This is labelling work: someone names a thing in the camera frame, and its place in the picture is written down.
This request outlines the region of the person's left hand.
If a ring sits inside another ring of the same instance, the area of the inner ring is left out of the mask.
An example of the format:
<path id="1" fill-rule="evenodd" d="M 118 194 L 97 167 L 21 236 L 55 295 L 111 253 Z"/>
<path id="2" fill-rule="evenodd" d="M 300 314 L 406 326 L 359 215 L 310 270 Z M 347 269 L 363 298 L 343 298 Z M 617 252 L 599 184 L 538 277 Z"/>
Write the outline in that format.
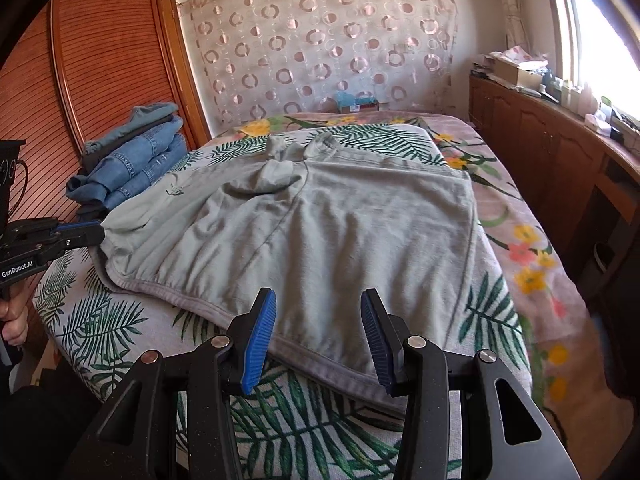
<path id="1" fill-rule="evenodd" d="M 9 296 L 9 299 L 1 300 L 1 335 L 7 344 L 18 347 L 24 344 L 28 333 L 29 291 L 24 282 L 19 282 L 10 287 Z"/>

